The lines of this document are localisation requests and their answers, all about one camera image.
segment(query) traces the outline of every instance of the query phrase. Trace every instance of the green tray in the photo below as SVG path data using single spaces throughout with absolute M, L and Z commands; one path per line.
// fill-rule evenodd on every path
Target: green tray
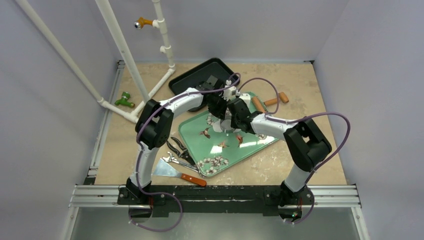
M 252 92 L 247 93 L 251 97 L 255 96 Z M 250 103 L 249 110 L 256 111 L 253 103 Z M 225 114 L 230 118 L 228 109 Z M 217 121 L 219 121 L 217 117 L 204 111 L 182 122 L 178 128 L 188 152 L 199 169 L 199 174 L 205 177 L 212 177 L 222 172 L 278 140 L 272 136 L 243 131 L 217 132 L 220 131 Z M 208 129 L 207 134 L 210 138 L 201 133 L 205 129 Z M 236 136 L 242 137 L 241 143 Z

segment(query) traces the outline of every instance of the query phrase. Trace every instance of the tan surface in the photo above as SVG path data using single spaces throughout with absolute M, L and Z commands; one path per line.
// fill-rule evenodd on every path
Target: tan surface
M 171 79 L 195 67 L 198 63 L 177 64 L 177 70 Z M 325 107 L 317 79 L 311 64 L 228 64 L 235 72 L 241 73 L 241 82 L 253 77 L 262 77 L 270 80 L 279 92 L 284 91 L 290 102 L 280 105 L 275 117 L 284 119 L 298 119 L 306 115 L 324 112 Z M 137 65 L 147 90 L 150 91 L 168 69 L 167 64 L 146 64 Z M 129 72 L 125 69 L 119 88 L 118 96 L 122 91 L 131 93 L 131 101 L 138 104 L 142 97 L 136 88 Z M 263 101 L 275 98 L 271 86 L 260 80 L 248 83 L 243 91 L 254 92 Z M 172 97 L 173 94 L 168 88 L 168 83 L 154 96 L 156 100 L 164 100 Z M 120 106 L 121 109 L 130 111 L 128 107 Z M 275 105 L 268 107 L 270 111 L 275 110 Z M 178 126 L 186 119 L 198 113 L 186 112 L 177 117 L 172 125 L 171 136 L 180 137 Z M 322 132 L 330 141 L 333 149 L 336 145 L 329 120 L 326 116 L 315 119 Z M 120 185 L 124 184 L 134 170 L 137 154 L 137 144 L 135 141 L 135 125 L 125 120 L 117 114 L 113 114 L 107 139 L 104 146 L 100 166 L 98 169 L 95 184 Z M 169 151 L 164 145 L 160 148 L 157 159 L 164 157 Z M 179 171 L 186 174 L 195 174 L 193 171 L 172 165 Z M 290 172 L 293 165 L 287 145 L 283 141 L 278 141 L 253 156 L 243 160 L 235 166 L 217 174 L 214 177 L 206 178 L 208 185 L 279 185 Z M 174 177 L 152 176 L 153 184 L 162 185 L 189 185 L 191 183 Z M 345 175 L 340 163 L 339 156 L 336 155 L 325 166 L 313 176 L 309 182 L 312 185 L 344 185 Z

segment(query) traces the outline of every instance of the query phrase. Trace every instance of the metal blade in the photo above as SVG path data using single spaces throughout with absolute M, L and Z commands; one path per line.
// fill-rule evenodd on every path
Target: metal blade
M 177 177 L 181 176 L 181 172 L 177 171 L 171 165 L 166 163 L 162 158 L 157 162 L 156 168 L 153 172 L 153 175 L 156 176 L 165 176 L 165 177 Z

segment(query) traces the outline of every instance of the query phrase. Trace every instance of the black tray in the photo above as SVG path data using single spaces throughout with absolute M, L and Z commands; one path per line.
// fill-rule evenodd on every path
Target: black tray
M 221 59 L 213 57 L 172 79 L 168 86 L 175 95 L 178 95 L 185 92 L 190 87 L 195 88 L 201 82 L 208 80 L 211 75 L 222 80 L 227 80 L 233 73 L 234 72 Z M 234 83 L 237 79 L 239 79 L 239 77 L 235 75 L 232 77 L 231 81 Z M 197 112 L 205 105 L 204 103 L 189 111 Z

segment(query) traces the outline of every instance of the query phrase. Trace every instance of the white wall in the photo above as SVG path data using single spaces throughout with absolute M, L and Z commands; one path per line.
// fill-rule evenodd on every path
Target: white wall
M 424 234 L 424 1 L 350 0 L 314 63 L 371 239 Z M 343 121 L 331 119 L 336 140 Z
M 151 0 L 109 0 L 138 61 L 166 61 L 159 52 L 160 32 L 134 22 L 155 19 Z M 162 0 L 176 60 L 218 57 L 238 62 L 313 60 L 334 28 L 348 0 Z M 120 58 L 96 3 L 90 8 Z
M 87 3 L 30 3 L 109 96 L 117 59 Z M 15 2 L 0 1 L 0 239 L 59 239 L 103 114 Z

